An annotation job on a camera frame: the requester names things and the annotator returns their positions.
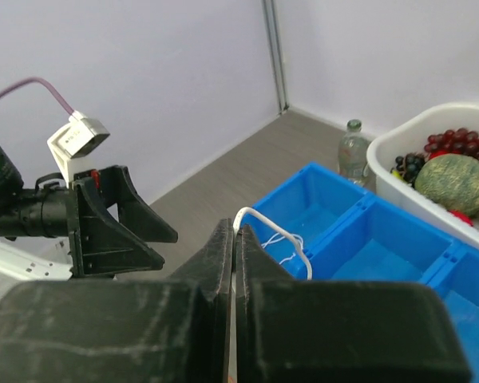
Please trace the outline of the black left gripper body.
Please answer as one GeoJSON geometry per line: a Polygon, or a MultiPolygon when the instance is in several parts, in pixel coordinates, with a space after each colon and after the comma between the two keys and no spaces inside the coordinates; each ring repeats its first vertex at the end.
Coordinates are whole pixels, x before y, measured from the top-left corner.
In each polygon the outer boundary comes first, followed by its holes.
{"type": "Polygon", "coordinates": [[[101,173],[88,170],[63,187],[60,172],[50,173],[35,182],[35,235],[69,239],[72,273],[75,278],[102,276],[97,256],[102,228],[97,210],[102,202],[101,173]]]}

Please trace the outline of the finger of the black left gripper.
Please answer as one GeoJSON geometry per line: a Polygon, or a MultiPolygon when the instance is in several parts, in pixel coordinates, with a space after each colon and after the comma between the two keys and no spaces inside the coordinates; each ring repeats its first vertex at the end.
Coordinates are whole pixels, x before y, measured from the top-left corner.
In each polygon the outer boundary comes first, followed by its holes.
{"type": "Polygon", "coordinates": [[[79,196],[83,203],[79,214],[80,275],[163,268],[163,257],[109,214],[94,180],[79,181],[79,196]]]}
{"type": "Polygon", "coordinates": [[[99,171],[99,190],[106,207],[117,206],[119,223],[147,243],[176,243],[177,231],[138,194],[125,166],[99,171]]]}

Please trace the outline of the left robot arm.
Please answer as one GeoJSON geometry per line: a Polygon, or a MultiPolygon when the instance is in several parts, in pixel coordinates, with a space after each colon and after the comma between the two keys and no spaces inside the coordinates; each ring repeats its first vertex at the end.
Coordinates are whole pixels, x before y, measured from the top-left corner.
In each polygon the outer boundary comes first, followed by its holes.
{"type": "Polygon", "coordinates": [[[178,233],[138,195],[125,166],[79,172],[66,187],[61,177],[24,188],[0,146],[0,237],[68,238],[74,278],[162,269],[149,244],[176,243],[178,233]]]}

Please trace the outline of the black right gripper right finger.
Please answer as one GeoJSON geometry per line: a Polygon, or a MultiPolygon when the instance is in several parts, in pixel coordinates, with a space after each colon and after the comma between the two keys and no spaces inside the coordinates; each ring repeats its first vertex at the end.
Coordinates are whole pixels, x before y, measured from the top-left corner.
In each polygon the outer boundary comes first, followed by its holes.
{"type": "Polygon", "coordinates": [[[469,382],[445,305],[416,282],[290,276],[243,227],[236,239],[241,382],[469,382]]]}

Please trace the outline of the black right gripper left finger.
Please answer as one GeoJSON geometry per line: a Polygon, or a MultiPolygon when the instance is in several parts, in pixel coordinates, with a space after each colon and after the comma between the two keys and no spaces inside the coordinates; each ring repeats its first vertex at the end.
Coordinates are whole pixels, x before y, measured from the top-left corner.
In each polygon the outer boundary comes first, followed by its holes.
{"type": "Polygon", "coordinates": [[[157,281],[24,282],[0,302],[0,382],[225,382],[230,219],[157,281]]]}

